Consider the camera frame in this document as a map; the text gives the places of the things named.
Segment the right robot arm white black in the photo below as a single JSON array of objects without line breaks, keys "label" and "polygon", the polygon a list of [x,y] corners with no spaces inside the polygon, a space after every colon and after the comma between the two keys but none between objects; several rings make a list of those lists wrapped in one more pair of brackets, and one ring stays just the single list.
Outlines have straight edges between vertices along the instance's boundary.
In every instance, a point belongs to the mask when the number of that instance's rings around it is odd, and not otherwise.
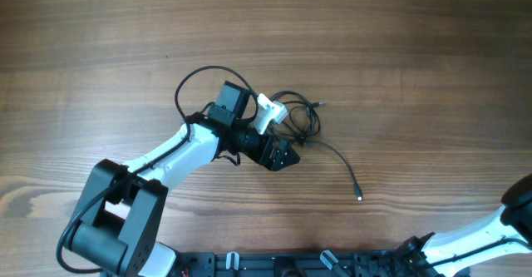
[{"label": "right robot arm white black", "polygon": [[531,252],[531,175],[514,183],[492,214],[458,230],[411,237],[392,254],[394,276],[457,276],[473,265]]}]

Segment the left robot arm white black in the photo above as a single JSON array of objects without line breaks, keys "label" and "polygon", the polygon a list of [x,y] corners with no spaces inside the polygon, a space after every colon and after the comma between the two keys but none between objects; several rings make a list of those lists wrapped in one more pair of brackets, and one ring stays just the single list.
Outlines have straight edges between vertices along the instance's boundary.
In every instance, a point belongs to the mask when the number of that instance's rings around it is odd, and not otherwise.
[{"label": "left robot arm white black", "polygon": [[239,165],[247,156],[270,171],[300,161],[292,145],[267,135],[280,121],[279,102],[257,99],[258,114],[242,115],[252,93],[226,82],[217,101],[185,118],[179,131],[153,151],[118,164],[97,163],[57,246],[94,264],[101,276],[188,276],[191,266],[156,240],[167,195],[188,175],[217,159]]}]

